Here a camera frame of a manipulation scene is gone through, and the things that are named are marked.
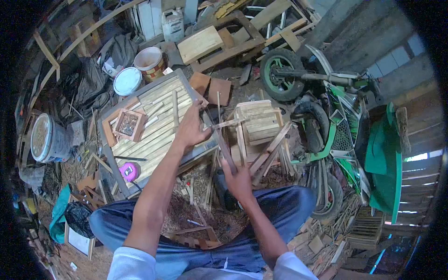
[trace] person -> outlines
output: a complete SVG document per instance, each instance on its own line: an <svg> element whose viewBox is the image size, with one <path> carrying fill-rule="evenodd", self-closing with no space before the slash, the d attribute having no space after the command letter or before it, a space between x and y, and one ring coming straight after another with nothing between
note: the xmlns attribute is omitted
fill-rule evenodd
<svg viewBox="0 0 448 280"><path fill-rule="evenodd" d="M200 108L201 102L194 101L187 110L140 197L105 205L90 216L92 232L114 252L108 279L252 280L263 278L266 264L274 279L317 279L286 246L313 211L313 192L296 185L252 192L248 168L233 175L223 159L228 189L250 225L230 243L211 250L189 248L160 235L181 158L211 133L200 128Z"/></svg>

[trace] black plastic bag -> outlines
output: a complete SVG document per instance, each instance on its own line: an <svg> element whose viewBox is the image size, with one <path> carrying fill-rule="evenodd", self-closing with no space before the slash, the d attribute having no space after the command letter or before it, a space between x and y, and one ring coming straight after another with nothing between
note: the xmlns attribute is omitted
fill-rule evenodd
<svg viewBox="0 0 448 280"><path fill-rule="evenodd" d="M89 225L91 214L92 210L79 201L70 202L64 212L65 220L69 224L69 227L76 233L89 239L95 237Z"/></svg>

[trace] tire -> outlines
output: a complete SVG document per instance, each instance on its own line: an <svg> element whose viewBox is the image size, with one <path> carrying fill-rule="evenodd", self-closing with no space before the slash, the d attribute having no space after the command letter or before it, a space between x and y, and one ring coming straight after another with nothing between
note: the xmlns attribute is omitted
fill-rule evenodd
<svg viewBox="0 0 448 280"><path fill-rule="evenodd" d="M299 56L297 56L294 52L282 48L270 50L264 56L260 65L260 74L263 81L263 86L267 94L275 100L283 102L294 100L302 92L304 84L298 78L285 78L288 79L288 82L292 83L292 86L287 90L280 90L280 88L272 82L270 77L271 65L274 62L274 59L277 58L286 61L293 69L304 69Z"/></svg>
<svg viewBox="0 0 448 280"><path fill-rule="evenodd" d="M311 214L311 217L318 220L328 220L328 219L334 219L339 214L342 208L342 200L344 199L344 194L342 192L342 186L340 185L339 181L331 174L327 173L328 177L328 189L332 190L333 192L333 205L329 211L327 211L324 214L319 214L316 212L313 212Z"/></svg>
<svg viewBox="0 0 448 280"><path fill-rule="evenodd" d="M320 135L322 136L323 144L327 144L328 133L330 131L330 121L328 119L327 113L324 109L317 103L313 102L303 102L299 104L295 110L294 114L305 114L309 113L314 116L320 125Z"/></svg>

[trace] small wooden box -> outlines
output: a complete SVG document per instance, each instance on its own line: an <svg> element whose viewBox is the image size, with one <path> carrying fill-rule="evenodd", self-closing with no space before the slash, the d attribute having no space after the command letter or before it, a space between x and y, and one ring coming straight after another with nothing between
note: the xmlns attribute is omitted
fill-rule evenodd
<svg viewBox="0 0 448 280"><path fill-rule="evenodd" d="M132 136L129 136L127 134L124 134L124 133L118 131L121 124L123 123L126 115L131 115L131 116L137 117L137 123L135 124L135 127L133 129ZM146 120L146 115L143 115L141 113L137 113L137 112L134 112L131 110L127 110L127 109L121 109L120 114L118 115L118 118L116 121L116 125L113 128L113 133L115 135L118 135L118 136L124 138L124 139L128 139L133 142L139 142L140 135L142 134L142 130L143 130L143 125L145 124L145 120Z"/></svg>

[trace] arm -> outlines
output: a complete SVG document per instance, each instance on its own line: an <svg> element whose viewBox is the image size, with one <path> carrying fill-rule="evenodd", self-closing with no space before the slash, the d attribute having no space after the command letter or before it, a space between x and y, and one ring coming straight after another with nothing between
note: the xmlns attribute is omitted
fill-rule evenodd
<svg viewBox="0 0 448 280"><path fill-rule="evenodd" d="M201 102L194 101L185 113L171 147L143 188L123 246L145 251L155 257L181 158L186 149L205 140L211 132L210 128L205 131L199 128L200 107Z"/></svg>
<svg viewBox="0 0 448 280"><path fill-rule="evenodd" d="M278 257L288 252L288 247L276 228L261 211L257 199L252 194L249 169L240 168L238 174L232 175L227 161L222 160L221 163L229 191L241 203L254 227L261 256L268 266L274 270Z"/></svg>

